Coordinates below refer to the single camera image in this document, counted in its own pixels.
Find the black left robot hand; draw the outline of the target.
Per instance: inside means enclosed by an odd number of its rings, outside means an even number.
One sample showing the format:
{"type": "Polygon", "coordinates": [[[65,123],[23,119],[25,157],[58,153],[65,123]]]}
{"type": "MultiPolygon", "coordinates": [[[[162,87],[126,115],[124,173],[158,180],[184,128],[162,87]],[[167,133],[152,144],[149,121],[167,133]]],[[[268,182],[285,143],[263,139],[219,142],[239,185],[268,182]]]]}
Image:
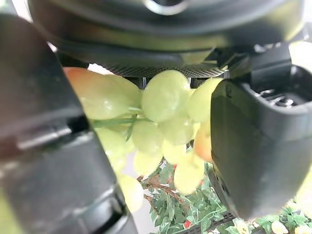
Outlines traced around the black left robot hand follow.
{"type": "Polygon", "coordinates": [[[232,214],[293,198],[312,162],[312,74],[289,44],[302,0],[31,0],[0,15],[0,231],[135,234],[116,173],[51,45],[117,75],[229,69],[212,100],[208,175],[232,214]]]}

